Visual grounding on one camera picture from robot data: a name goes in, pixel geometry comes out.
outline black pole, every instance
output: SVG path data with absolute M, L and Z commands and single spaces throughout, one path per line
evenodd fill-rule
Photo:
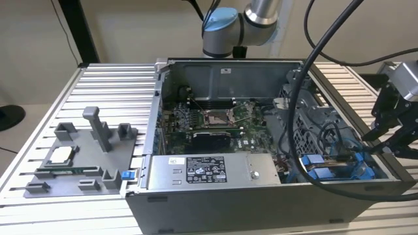
M 58 0 L 73 41 L 83 63 L 100 63 L 79 0 Z

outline electronic component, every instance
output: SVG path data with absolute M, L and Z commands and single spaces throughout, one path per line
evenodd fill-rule
M 200 132 L 192 135 L 189 153 L 216 153 L 229 148 L 230 134 Z
M 225 111 L 206 112 L 205 123 L 208 125 L 228 125 L 228 116 L 226 116 Z

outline green circuit board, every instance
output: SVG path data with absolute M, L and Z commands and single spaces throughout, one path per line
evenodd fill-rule
M 192 145 L 194 133 L 228 133 L 229 147 L 221 149 L 221 153 L 248 151 L 274 154 L 276 147 L 254 102 L 240 101 L 226 110 L 181 110 L 181 113 L 188 113 L 186 125 L 169 124 L 178 117 L 168 119 L 168 154 L 189 154 L 186 149 Z

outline white component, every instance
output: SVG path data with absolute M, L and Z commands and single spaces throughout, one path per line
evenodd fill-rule
M 184 165 L 185 158 L 168 158 L 168 165 Z
M 65 146 L 65 147 L 57 147 L 50 155 L 49 161 L 50 163 L 62 163 L 66 161 L 71 154 L 71 147 Z
M 274 98 L 272 101 L 277 109 L 286 109 L 286 102 L 284 98 Z

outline black cable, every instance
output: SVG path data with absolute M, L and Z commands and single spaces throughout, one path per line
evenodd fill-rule
M 194 11 L 197 13 L 198 18 L 202 21 L 202 13 L 201 13 L 198 4 L 196 3 L 196 0 L 182 0 L 182 1 L 186 1 L 192 5 L 192 7 L 193 7 L 193 9 L 194 9 Z
M 296 153 L 296 144 L 294 140 L 292 138 L 293 136 L 293 118 L 294 118 L 294 111 L 296 111 L 296 102 L 297 102 L 297 94 L 303 85 L 303 80 L 305 78 L 307 72 L 309 70 L 311 65 L 315 62 L 315 59 L 319 56 L 320 50 L 324 48 L 327 42 L 329 41 L 332 35 L 335 34 L 336 30 L 347 20 L 348 16 L 352 14 L 357 6 L 363 0 L 352 0 L 341 14 L 339 15 L 337 19 L 332 23 L 331 27 L 328 28 L 327 32 L 321 36 L 312 52 L 309 53 L 305 61 L 304 61 L 304 66 L 301 68 L 300 74 L 294 80 L 294 86 L 293 90 L 294 92 L 292 93 L 290 100 L 289 100 L 289 108 L 288 108 L 288 121 L 286 121 L 286 136 L 288 136 L 288 145 L 289 145 L 289 151 L 290 151 L 290 157 L 292 160 L 294 161 L 296 168 L 298 170 L 300 175 L 303 178 L 316 187 L 321 188 L 323 190 L 335 193 L 337 195 L 345 196 L 355 198 L 357 200 L 367 200 L 367 201 L 376 201 L 376 202 L 400 202 L 400 201 L 412 201 L 418 199 L 418 193 L 411 193 L 407 195 L 399 195 L 399 196 L 381 196 L 381 195 L 364 195 L 364 194 L 357 194 L 352 193 L 344 190 L 336 189 L 332 184 L 321 184 L 316 179 L 309 177 L 307 172 L 304 171 L 301 164 L 298 162 L 298 157 Z
M 53 1 L 51 1 L 51 0 L 50 0 L 50 4 L 51 4 L 51 7 L 53 7 L 54 15 L 57 16 L 57 19 L 58 19 L 59 27 L 61 27 L 61 29 L 62 29 L 62 31 L 63 31 L 63 34 L 65 34 L 66 43 L 67 43 L 67 47 L 69 47 L 69 50 L 70 50 L 71 57 L 73 57 L 73 59 L 74 59 L 74 61 L 75 61 L 75 66 L 78 66 L 78 60 L 77 60 L 75 55 L 73 54 L 73 50 L 71 50 L 71 47 L 70 47 L 67 34 L 66 34 L 65 29 L 63 29 L 62 23 L 61 23 L 61 21 L 59 21 L 59 16 L 58 16 L 57 9 L 54 8 L 54 4 L 53 4 Z
M 220 4 L 220 0 L 212 0 L 210 1 L 210 5 L 208 7 L 208 12 L 206 12 L 206 15 L 204 16 L 204 19 L 202 19 L 202 23 L 201 23 L 201 37 L 202 37 L 202 33 L 204 33 L 204 27 L 206 26 L 206 23 L 209 21 L 209 17 L 214 11 L 214 9 L 217 8 Z
M 15 153 L 15 154 L 17 154 L 17 152 L 15 152 L 15 151 L 9 150 L 9 149 L 6 149 L 6 148 L 1 148 L 1 147 L 0 147 L 0 149 L 1 149 L 1 150 L 3 150 L 3 151 L 6 151 L 6 152 L 10 152 L 10 153 Z
M 284 135 L 285 135 L 285 125 L 284 125 L 284 128 L 282 128 L 282 132 L 280 134 L 280 137 L 278 137 L 277 148 L 278 148 L 278 151 L 285 155 L 285 158 L 289 158 L 288 152 L 285 152 L 282 147 L 281 147 Z
M 311 39 L 311 36 L 308 34 L 308 30 L 307 30 L 307 19 L 308 19 L 308 14 L 309 14 L 309 11 L 311 11 L 311 8 L 312 8 L 312 5 L 313 5 L 313 2 L 315 0 L 311 0 L 311 2 L 308 3 L 308 6 L 307 6 L 307 9 L 305 9 L 305 13 L 304 13 L 304 18 L 303 18 L 303 31 L 304 31 L 304 36 L 305 36 L 305 39 L 307 39 L 307 42 L 308 44 L 311 45 L 312 48 L 315 48 L 315 44 L 312 42 L 312 39 Z M 348 62 L 344 62 L 344 61 L 339 61 L 336 59 L 333 59 L 332 57 L 329 57 L 327 54 L 324 54 L 323 52 L 319 52 L 319 54 L 329 61 L 332 61 L 333 63 L 341 65 L 341 66 L 351 66 L 351 67 L 360 67 L 360 66 L 367 66 L 367 65 L 372 65 L 377 62 L 381 62 L 384 60 L 388 60 L 399 55 L 404 55 L 404 54 L 408 54 L 408 53 L 412 53 L 412 52 L 418 52 L 418 48 L 411 48 L 411 49 L 407 49 L 407 50 L 403 50 L 403 51 L 399 51 L 393 54 L 389 54 L 389 55 L 385 55 L 380 58 L 376 58 L 371 61 L 365 61 L 365 62 L 361 62 L 361 63 L 348 63 Z

